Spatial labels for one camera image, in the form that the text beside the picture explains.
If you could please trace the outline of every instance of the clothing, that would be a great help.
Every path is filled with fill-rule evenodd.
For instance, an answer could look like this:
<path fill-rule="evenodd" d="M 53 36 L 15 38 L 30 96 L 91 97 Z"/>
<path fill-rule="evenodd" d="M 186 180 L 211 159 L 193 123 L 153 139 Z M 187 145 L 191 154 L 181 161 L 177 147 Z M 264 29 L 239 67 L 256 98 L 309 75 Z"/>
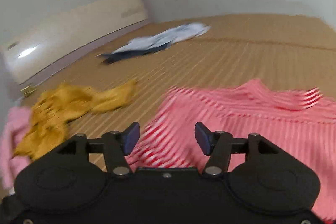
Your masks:
<path fill-rule="evenodd" d="M 313 208 L 336 219 L 336 103 L 309 92 L 272 92 L 260 80 L 234 89 L 172 89 L 127 161 L 132 168 L 190 167 L 208 161 L 194 136 L 196 122 L 236 138 L 257 132 L 313 169 L 321 182 Z M 232 155 L 231 171 L 245 161 Z"/>
<path fill-rule="evenodd" d="M 106 112 L 131 103 L 136 80 L 104 92 L 61 84 L 42 93 L 32 107 L 31 130 L 15 148 L 15 155 L 36 160 L 68 138 L 67 123 L 87 112 Z"/>
<path fill-rule="evenodd" d="M 98 56 L 107 58 L 108 63 L 134 56 L 157 52 L 170 47 L 171 44 L 200 36 L 209 30 L 203 23 L 190 23 L 166 30 L 153 37 L 138 37 L 130 40 L 127 45 L 115 50 L 111 54 Z"/>
<path fill-rule="evenodd" d="M 31 162 L 27 156 L 13 157 L 14 148 L 31 127 L 30 116 L 31 110 L 28 107 L 13 107 L 8 112 L 0 145 L 0 168 L 4 189 L 13 188 L 18 173 Z"/>

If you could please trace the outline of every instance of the black circular cover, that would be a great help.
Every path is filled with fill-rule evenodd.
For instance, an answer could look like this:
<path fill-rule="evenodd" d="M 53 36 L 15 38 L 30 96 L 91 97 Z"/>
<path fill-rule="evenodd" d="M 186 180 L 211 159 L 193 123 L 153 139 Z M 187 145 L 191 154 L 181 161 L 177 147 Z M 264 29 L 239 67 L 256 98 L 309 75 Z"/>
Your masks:
<path fill-rule="evenodd" d="M 247 163 L 228 174 L 228 184 L 243 203 L 272 214 L 310 209 L 320 190 L 318 177 L 308 168 L 250 168 Z"/>
<path fill-rule="evenodd" d="M 63 212 L 85 206 L 103 190 L 106 174 L 76 155 L 38 160 L 15 180 L 21 202 L 35 211 Z"/>

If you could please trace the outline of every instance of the red and white striped shirt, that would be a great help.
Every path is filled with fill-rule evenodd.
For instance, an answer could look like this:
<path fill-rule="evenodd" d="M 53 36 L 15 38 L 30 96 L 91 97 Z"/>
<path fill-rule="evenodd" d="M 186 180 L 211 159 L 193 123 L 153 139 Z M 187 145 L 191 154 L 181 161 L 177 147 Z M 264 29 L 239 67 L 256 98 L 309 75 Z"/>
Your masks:
<path fill-rule="evenodd" d="M 171 89 L 132 154 L 133 169 L 191 167 L 202 170 L 208 160 L 194 136 L 196 122 L 236 138 L 257 132 L 312 168 L 321 191 L 313 211 L 336 219 L 336 103 L 308 92 L 270 91 L 259 79 L 233 89 Z M 229 171 L 243 163 L 232 155 Z"/>

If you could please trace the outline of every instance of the light pink fabric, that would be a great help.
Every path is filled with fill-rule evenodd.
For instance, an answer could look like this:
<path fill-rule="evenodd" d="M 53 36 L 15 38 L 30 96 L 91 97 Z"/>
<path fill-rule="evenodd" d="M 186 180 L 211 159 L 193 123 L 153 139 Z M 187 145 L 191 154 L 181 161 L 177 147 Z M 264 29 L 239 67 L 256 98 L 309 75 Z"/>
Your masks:
<path fill-rule="evenodd" d="M 336 219 L 336 103 L 318 89 L 272 92 L 260 80 L 234 89 L 172 89 L 128 163 L 133 169 L 202 170 L 208 157 L 195 140 L 196 122 L 238 138 L 257 132 L 312 168 L 321 182 L 313 210 L 323 219 Z M 245 155 L 232 155 L 229 170 L 244 160 Z"/>
<path fill-rule="evenodd" d="M 11 189 L 18 173 L 30 164 L 29 157 L 13 157 L 13 150 L 30 129 L 31 110 L 13 107 L 8 112 L 7 124 L 2 132 L 0 167 L 4 189 Z"/>

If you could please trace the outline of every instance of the brown wooden surface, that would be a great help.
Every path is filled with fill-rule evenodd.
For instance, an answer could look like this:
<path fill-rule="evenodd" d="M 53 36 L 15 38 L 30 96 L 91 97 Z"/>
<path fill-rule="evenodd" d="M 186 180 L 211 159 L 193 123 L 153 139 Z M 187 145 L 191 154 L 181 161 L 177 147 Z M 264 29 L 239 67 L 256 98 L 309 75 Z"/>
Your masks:
<path fill-rule="evenodd" d="M 95 56 L 128 40 L 158 34 L 183 22 L 200 21 L 210 31 L 171 48 L 102 65 Z M 162 95 L 171 86 L 218 88 L 237 86 L 259 77 L 272 90 L 309 89 L 319 86 L 336 97 L 336 33 L 316 18 L 283 15 L 226 15 L 149 24 L 94 50 L 38 87 L 24 101 L 31 106 L 46 89 L 66 81 L 106 90 L 137 77 L 133 104 L 104 114 L 87 114 L 69 124 L 70 135 L 96 138 L 111 130 L 124 130 L 131 122 L 142 128 L 155 114 Z M 98 155 L 90 159 L 104 168 Z"/>

